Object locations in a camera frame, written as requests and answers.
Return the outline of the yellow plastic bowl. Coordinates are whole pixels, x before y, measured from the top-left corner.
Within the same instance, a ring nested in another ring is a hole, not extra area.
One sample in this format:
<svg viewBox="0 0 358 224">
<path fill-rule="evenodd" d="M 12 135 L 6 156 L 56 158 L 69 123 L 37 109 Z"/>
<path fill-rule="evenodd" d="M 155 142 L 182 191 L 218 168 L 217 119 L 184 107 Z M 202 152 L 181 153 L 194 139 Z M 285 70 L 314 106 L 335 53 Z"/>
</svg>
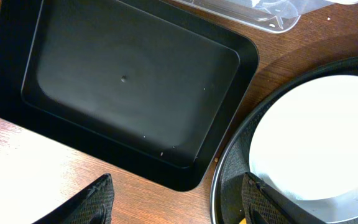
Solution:
<svg viewBox="0 0 358 224">
<path fill-rule="evenodd" d="M 239 224 L 247 224 L 246 219 L 244 218 L 243 220 L 241 220 Z"/>
</svg>

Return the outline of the white ceramic plate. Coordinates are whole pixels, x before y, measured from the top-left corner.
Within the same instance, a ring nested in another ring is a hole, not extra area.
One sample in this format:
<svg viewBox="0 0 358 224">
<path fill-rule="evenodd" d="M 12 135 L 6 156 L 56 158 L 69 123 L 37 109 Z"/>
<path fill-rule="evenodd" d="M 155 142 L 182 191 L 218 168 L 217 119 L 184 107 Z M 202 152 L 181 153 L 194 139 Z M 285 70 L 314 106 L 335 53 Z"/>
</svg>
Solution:
<svg viewBox="0 0 358 224">
<path fill-rule="evenodd" d="M 250 171 L 316 218 L 358 218 L 358 76 L 301 84 L 263 115 Z"/>
</svg>

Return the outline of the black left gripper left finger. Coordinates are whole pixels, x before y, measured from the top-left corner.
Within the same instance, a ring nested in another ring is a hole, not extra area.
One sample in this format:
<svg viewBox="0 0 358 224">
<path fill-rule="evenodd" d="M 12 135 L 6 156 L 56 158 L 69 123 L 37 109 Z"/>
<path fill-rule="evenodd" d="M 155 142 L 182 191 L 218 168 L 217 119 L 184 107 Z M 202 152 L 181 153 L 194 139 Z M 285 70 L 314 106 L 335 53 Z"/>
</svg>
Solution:
<svg viewBox="0 0 358 224">
<path fill-rule="evenodd" d="M 113 203 L 112 177 L 103 174 L 34 224 L 110 224 Z"/>
</svg>

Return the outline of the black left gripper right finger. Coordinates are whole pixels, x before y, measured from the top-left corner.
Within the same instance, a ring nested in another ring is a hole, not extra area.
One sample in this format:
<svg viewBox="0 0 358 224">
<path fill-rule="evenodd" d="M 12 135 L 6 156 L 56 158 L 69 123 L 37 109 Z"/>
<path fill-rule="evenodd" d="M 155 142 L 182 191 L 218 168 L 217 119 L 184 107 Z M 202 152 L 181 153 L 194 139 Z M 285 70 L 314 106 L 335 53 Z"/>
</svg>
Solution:
<svg viewBox="0 0 358 224">
<path fill-rule="evenodd" d="M 244 174 L 241 197 L 247 224 L 322 223 L 251 172 Z"/>
</svg>

